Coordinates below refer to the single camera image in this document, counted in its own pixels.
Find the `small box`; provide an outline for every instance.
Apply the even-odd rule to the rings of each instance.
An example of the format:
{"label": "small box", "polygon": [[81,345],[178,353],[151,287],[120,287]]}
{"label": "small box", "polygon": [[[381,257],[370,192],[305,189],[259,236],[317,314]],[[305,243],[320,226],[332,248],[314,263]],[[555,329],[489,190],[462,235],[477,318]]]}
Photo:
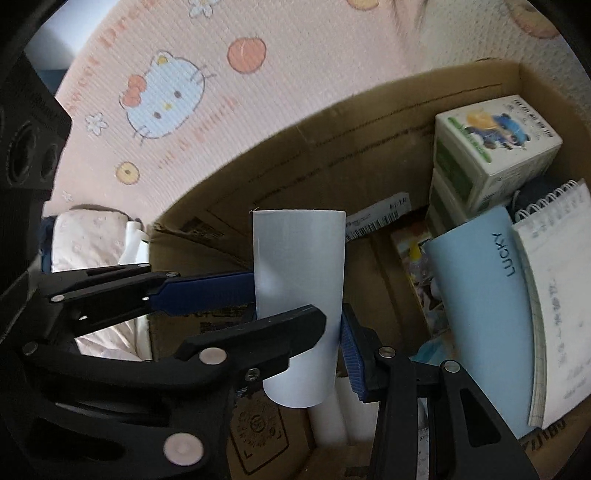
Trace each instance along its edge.
{"label": "small box", "polygon": [[433,235],[433,238],[437,238],[438,236],[443,235],[448,231],[446,227],[443,225],[441,219],[439,218],[439,214],[437,213],[435,208],[433,208],[433,205],[429,206],[429,209],[427,210],[425,223],[427,224],[427,228],[429,228],[429,231]]}
{"label": "small box", "polygon": [[447,230],[460,226],[471,218],[437,170],[433,170],[429,205],[437,211]]}
{"label": "small box", "polygon": [[434,165],[468,215],[543,174],[562,139],[519,95],[436,116]]}

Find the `spiral notebook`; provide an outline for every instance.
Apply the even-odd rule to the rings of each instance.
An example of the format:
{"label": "spiral notebook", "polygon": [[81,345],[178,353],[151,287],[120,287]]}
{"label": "spiral notebook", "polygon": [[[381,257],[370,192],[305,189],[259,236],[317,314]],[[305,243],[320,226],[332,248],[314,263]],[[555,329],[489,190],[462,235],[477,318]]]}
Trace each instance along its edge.
{"label": "spiral notebook", "polygon": [[515,220],[534,331],[529,424],[545,429],[591,394],[589,190],[570,181]]}

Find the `hello kitty print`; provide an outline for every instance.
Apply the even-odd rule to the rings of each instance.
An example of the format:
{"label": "hello kitty print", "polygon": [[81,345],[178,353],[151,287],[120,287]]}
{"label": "hello kitty print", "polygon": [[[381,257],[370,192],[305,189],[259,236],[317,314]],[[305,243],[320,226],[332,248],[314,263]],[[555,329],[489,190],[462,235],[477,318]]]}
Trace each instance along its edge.
{"label": "hello kitty print", "polygon": [[188,60],[159,51],[144,75],[132,75],[119,97],[127,120],[139,135],[162,138],[179,128],[198,107],[205,76]]}

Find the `pink fabric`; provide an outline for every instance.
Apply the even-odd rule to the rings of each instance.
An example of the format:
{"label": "pink fabric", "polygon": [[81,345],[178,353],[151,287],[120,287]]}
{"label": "pink fabric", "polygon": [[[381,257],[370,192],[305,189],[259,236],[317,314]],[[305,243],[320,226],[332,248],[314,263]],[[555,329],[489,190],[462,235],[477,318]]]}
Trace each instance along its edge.
{"label": "pink fabric", "polygon": [[[391,0],[121,0],[57,95],[73,127],[46,213],[91,204],[152,222],[265,138],[409,75],[412,17]],[[174,78],[195,72],[202,92],[177,108]]]}

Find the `metal screw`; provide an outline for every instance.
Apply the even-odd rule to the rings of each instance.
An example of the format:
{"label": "metal screw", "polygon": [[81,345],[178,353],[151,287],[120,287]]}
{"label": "metal screw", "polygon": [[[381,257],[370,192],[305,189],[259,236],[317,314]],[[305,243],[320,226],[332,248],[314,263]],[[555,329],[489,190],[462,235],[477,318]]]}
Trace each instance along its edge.
{"label": "metal screw", "polygon": [[211,346],[199,352],[199,359],[206,365],[219,365],[226,358],[226,352],[216,346]]}
{"label": "metal screw", "polygon": [[247,382],[254,382],[257,378],[261,376],[261,371],[258,368],[251,368],[246,375],[244,375],[244,380]]}
{"label": "metal screw", "polygon": [[396,356],[396,350],[391,346],[383,346],[378,350],[378,353],[382,358],[394,358]]}
{"label": "metal screw", "polygon": [[454,360],[448,360],[443,364],[443,368],[451,374],[457,374],[460,371],[460,364]]}
{"label": "metal screw", "polygon": [[25,345],[22,347],[22,352],[26,355],[32,355],[37,351],[37,342],[27,342],[25,343]]}
{"label": "metal screw", "polygon": [[174,433],[164,442],[164,456],[178,466],[195,465],[203,458],[203,443],[190,433]]}

